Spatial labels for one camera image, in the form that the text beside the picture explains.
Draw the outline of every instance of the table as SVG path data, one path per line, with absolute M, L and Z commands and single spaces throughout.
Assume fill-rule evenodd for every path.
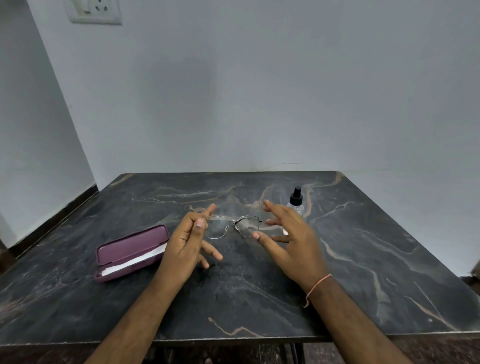
M 264 220 L 262 201 L 286 204 L 296 185 L 333 276 L 388 336 L 480 332 L 479 297 L 340 172 L 129 173 L 0 277 L 0 346 L 100 342 L 157 265 L 95 283 L 97 246 L 157 224 L 172 232 L 212 202 L 220 215 Z M 212 242 L 224 260 L 193 272 L 156 343 L 329 339 L 253 238 L 230 228 Z

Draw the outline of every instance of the eyeglasses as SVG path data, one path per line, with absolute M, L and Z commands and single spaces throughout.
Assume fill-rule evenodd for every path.
M 262 222 L 258 217 L 253 215 L 246 215 L 240 217 L 238 220 L 230 220 L 226 216 L 213 215 L 208 219 L 208 229 L 205 231 L 207 238 L 220 239 L 226 233 L 230 227 L 230 223 L 233 222 L 233 227 L 240 233 L 241 236 L 249 238 L 254 231 L 257 231 Z

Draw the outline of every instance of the clear plastic bottle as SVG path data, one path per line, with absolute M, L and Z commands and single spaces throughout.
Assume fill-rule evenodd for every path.
M 290 202 L 287 204 L 287 207 L 291 207 L 297 212 L 297 214 L 303 216 L 303 214 L 305 213 L 305 206 L 302 205 L 303 196 L 300 194 L 300 192 L 301 187 L 295 187 L 295 190 L 290 195 Z M 285 229 L 283 229 L 283 234 L 288 235 Z

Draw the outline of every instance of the left hand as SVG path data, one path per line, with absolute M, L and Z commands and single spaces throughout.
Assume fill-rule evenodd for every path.
M 223 259 L 217 249 L 203 240 L 204 231 L 208 226 L 207 219 L 215 208 L 215 204 L 211 204 L 203 213 L 189 212 L 185 215 L 170 236 L 154 279 L 178 292 L 197 263 L 205 269 L 209 267 L 200 250 L 216 260 Z

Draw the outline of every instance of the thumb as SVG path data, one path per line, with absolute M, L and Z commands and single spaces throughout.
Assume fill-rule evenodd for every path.
M 270 254 L 275 263 L 281 268 L 288 259 L 288 253 L 274 242 L 270 237 L 262 232 L 255 231 L 252 237 L 256 239 L 262 247 Z
M 184 248 L 187 252 L 190 252 L 197 256 L 202 247 L 202 240 L 204 239 L 205 220 L 198 218 L 192 226 L 190 237 L 187 240 Z

